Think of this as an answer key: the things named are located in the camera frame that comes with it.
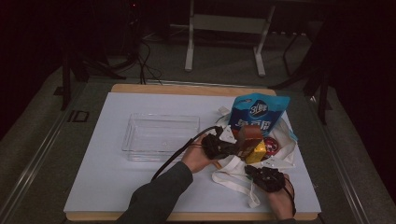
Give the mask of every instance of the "clear plastic container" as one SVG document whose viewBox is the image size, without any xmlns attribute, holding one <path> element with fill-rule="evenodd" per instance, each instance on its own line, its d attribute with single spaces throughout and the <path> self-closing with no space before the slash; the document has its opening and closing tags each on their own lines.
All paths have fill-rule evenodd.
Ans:
<svg viewBox="0 0 396 224">
<path fill-rule="evenodd" d="M 132 114 L 122 150 L 130 161 L 167 161 L 198 132 L 196 116 Z"/>
</svg>

